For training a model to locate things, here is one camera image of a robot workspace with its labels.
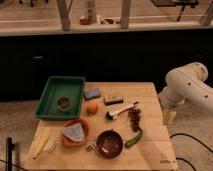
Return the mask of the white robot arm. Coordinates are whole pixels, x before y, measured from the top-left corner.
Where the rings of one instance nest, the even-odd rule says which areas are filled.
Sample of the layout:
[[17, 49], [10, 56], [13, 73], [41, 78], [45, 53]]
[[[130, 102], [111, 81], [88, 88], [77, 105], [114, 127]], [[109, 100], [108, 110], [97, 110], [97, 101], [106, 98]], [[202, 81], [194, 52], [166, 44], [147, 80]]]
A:
[[185, 100], [213, 114], [213, 88], [205, 84], [207, 78], [208, 70], [200, 62], [174, 68], [166, 74], [166, 86], [158, 95], [164, 125], [172, 122], [176, 116], [174, 108]]

